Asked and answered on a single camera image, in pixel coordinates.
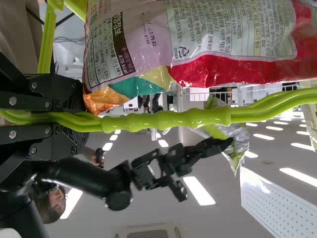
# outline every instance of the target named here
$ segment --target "white pegboard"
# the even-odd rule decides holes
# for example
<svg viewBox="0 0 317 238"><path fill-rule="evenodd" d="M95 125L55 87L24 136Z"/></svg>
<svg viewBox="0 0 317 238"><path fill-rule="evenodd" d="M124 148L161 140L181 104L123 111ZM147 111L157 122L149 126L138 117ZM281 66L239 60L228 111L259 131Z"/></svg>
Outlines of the white pegboard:
<svg viewBox="0 0 317 238"><path fill-rule="evenodd" d="M317 238L317 207L241 167L241 205L276 238Z"/></svg>

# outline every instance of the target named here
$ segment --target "nutrition label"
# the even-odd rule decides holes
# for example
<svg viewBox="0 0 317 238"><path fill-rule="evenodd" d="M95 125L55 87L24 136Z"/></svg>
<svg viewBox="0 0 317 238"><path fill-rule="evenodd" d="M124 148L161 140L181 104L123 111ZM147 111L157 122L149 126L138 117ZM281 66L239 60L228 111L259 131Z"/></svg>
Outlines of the nutrition label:
<svg viewBox="0 0 317 238"><path fill-rule="evenodd" d="M100 24L91 24L87 47L87 78L91 88L135 72L124 37L122 12Z"/></svg>
<svg viewBox="0 0 317 238"><path fill-rule="evenodd" d="M297 56L290 0L165 0L165 5L174 61L201 53L267 61Z"/></svg>

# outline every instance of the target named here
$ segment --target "woman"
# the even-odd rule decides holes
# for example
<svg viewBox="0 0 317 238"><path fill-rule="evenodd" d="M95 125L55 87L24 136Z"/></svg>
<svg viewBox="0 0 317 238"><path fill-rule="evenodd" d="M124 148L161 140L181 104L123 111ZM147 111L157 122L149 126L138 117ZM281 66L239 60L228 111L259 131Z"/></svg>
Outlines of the woman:
<svg viewBox="0 0 317 238"><path fill-rule="evenodd" d="M94 150L84 147L83 155L86 159L93 165L99 166L104 165L105 160L99 163L97 162ZM38 182L34 187L36 196L34 196L35 205L42 217L44 224L50 224L56 222L66 209L66 193L63 186L48 183L48 182Z"/></svg>
<svg viewBox="0 0 317 238"><path fill-rule="evenodd" d="M56 222L66 209L66 192L63 186L45 184L48 186L42 196L35 197L35 205L44 224Z"/></svg>

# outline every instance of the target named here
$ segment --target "hand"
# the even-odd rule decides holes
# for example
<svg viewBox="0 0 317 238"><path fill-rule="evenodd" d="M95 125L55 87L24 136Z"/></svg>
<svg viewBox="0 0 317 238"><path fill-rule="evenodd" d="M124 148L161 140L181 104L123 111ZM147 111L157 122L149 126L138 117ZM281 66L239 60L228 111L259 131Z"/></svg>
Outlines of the hand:
<svg viewBox="0 0 317 238"><path fill-rule="evenodd" d="M98 162L97 162L97 156L96 156L96 155L93 155L93 156L91 157L90 163L92 163L93 165L96 165L96 166L99 166L99 165L104 166L105 160L104 160L104 158L102 158L101 162L98 163Z"/></svg>

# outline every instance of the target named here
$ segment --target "snack bag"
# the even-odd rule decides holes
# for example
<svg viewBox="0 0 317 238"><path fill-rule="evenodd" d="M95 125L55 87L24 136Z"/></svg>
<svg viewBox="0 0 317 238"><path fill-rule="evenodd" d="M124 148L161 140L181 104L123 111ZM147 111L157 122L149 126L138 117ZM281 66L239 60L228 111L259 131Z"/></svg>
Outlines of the snack bag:
<svg viewBox="0 0 317 238"><path fill-rule="evenodd" d="M86 94L165 67L186 87L317 76L316 10L295 0L88 0L85 33Z"/></svg>
<svg viewBox="0 0 317 238"><path fill-rule="evenodd" d="M210 96L206 103L205 109L208 110L213 107L228 107L228 105L219 98ZM236 176L244 153L249 150L250 147L250 135L245 128L245 124L234 123L230 126L214 124L205 125L203 128L215 139L226 140L230 137L233 137L232 145L229 146L223 154L225 155L234 175Z"/></svg>

